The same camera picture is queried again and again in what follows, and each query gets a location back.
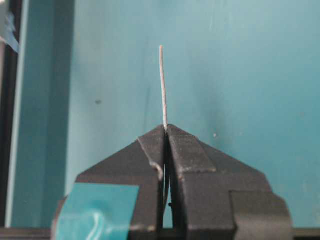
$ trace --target teal panel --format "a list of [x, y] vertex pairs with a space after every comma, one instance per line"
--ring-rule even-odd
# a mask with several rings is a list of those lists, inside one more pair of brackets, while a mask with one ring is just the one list
[[76, 183], [56, 227], [57, 240], [126, 240], [139, 186]]
[[74, 1], [23, 7], [6, 224], [50, 227], [65, 194]]
[[320, 1], [75, 1], [66, 192], [169, 123], [264, 172], [296, 227], [320, 227]]

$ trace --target thin metal wire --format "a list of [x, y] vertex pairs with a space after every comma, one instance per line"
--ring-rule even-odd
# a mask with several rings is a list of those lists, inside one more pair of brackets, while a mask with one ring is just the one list
[[163, 127], [165, 130], [165, 134], [167, 134], [167, 130], [168, 130], [167, 97], [166, 97], [164, 57], [163, 57], [163, 46], [162, 45], [159, 46], [159, 66], [160, 66], [161, 91], [162, 91]]

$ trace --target teal tape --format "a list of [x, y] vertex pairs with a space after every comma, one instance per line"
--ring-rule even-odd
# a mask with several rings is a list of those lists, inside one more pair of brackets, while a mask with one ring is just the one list
[[139, 186], [76, 183], [59, 215], [56, 240], [126, 240]]

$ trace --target black frame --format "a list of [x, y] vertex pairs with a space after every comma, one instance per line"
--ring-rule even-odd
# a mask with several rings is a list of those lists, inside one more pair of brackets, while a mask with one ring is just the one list
[[[23, 0], [11, 0], [8, 11], [14, 15], [14, 36], [19, 42]], [[12, 142], [13, 117], [15, 109], [16, 79], [18, 53], [10, 46], [5, 46], [3, 59], [3, 74], [0, 99], [0, 227], [5, 225], [10, 151]]]

